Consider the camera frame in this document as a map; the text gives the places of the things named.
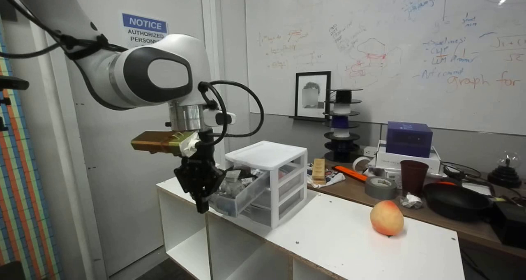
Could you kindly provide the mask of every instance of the colorful grid pattern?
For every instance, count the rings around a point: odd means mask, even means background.
[[[0,30],[2,52],[7,52]],[[0,74],[11,76],[7,59],[0,57]],[[58,280],[62,267],[51,229],[42,183],[32,150],[18,91],[3,90],[11,105],[1,105],[8,131],[0,136],[0,265],[20,261],[27,279]]]

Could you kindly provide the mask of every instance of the framed photo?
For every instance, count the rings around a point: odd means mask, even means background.
[[[296,74],[295,117],[325,118],[330,104],[330,72],[300,72]]]

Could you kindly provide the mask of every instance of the wooden block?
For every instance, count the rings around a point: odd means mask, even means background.
[[[312,166],[312,181],[315,184],[324,185],[325,181],[325,159],[314,159]]]

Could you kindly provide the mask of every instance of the purple box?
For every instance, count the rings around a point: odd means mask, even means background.
[[[389,121],[385,152],[429,158],[432,139],[433,132],[426,124]]]

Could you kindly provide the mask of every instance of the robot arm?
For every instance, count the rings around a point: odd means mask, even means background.
[[[182,164],[174,170],[175,175],[183,190],[190,192],[196,201],[197,210],[207,211],[209,196],[225,177],[225,172],[215,167],[213,144],[218,139],[214,141],[217,135],[209,126],[223,125],[220,138],[224,137],[226,125],[233,123],[235,117],[227,116],[220,98],[222,111],[206,96],[213,87],[206,83],[210,81],[210,68],[203,42],[188,35],[168,35],[155,44],[122,53],[100,48],[91,50],[78,44],[67,46],[62,40],[64,36],[93,43],[105,40],[77,0],[20,1],[42,25],[52,33],[59,33],[52,37],[61,42],[66,55],[78,66],[98,103],[110,109],[126,110],[170,102],[170,126],[174,131],[145,132],[134,139],[132,145],[151,153],[162,151],[181,156]],[[162,81],[155,78],[166,73],[171,76],[164,76]]]

